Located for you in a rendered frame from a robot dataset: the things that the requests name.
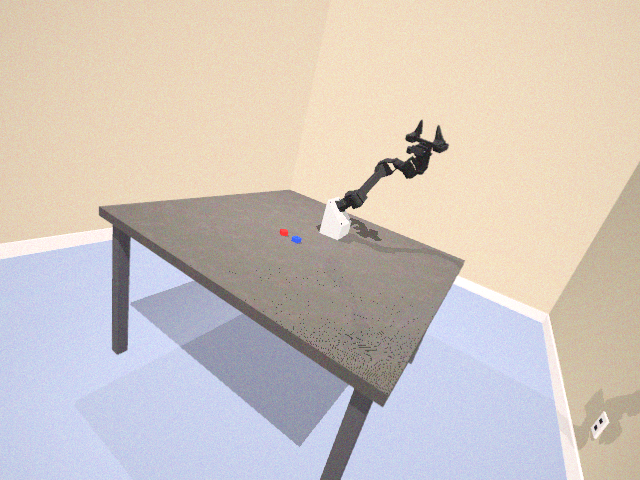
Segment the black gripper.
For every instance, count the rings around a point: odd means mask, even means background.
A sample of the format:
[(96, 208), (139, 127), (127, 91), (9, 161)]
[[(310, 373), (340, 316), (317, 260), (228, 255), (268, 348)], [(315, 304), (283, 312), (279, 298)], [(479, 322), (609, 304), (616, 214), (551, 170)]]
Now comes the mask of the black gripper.
[[(415, 129), (414, 132), (406, 134), (405, 140), (411, 143), (414, 142), (419, 142), (418, 147), (423, 148), (423, 149), (428, 149), (427, 154), (424, 156), (424, 158), (422, 159), (421, 156), (417, 155), (417, 158), (420, 160), (429, 160), (430, 156), (432, 156), (433, 153), (431, 153), (431, 151), (435, 151), (438, 153), (442, 153), (444, 151), (446, 151), (449, 148), (449, 143), (446, 143), (446, 140), (443, 137), (442, 134), (442, 130), (441, 130), (441, 126), (438, 125), (437, 129), (436, 129), (436, 135), (435, 135), (435, 139), (433, 142), (428, 141), (426, 139), (420, 138), (423, 132), (423, 119), (420, 120), (417, 128)], [(433, 147), (433, 148), (432, 148)]]

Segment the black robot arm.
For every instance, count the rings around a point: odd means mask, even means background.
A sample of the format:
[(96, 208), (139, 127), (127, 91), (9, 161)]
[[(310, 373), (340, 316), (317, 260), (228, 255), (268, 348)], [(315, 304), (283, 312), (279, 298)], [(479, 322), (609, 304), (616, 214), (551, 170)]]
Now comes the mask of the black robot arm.
[[(370, 178), (357, 190), (348, 191), (345, 193), (345, 196), (341, 200), (336, 200), (335, 203), (339, 209), (339, 212), (345, 212), (345, 209), (352, 207), (353, 209), (359, 208), (363, 205), (363, 203), (367, 200), (367, 193), (374, 187), (374, 185), (382, 178), (389, 175), (392, 175), (395, 170), (400, 170), (406, 179), (414, 178), (417, 174), (422, 175), (427, 170), (429, 165), (429, 160), (420, 160), (417, 158), (417, 155), (421, 156), (423, 159), (424, 156), (428, 152), (423, 148), (418, 147), (418, 145), (408, 146), (406, 153), (411, 154), (414, 153), (414, 156), (411, 156), (405, 162), (400, 160), (398, 157), (391, 159), (386, 158), (379, 161), (375, 167), (374, 173), (370, 176)], [(411, 162), (412, 161), (412, 162)], [(392, 171), (388, 163), (392, 163), (395, 169)], [(414, 166), (413, 166), (413, 164)]]

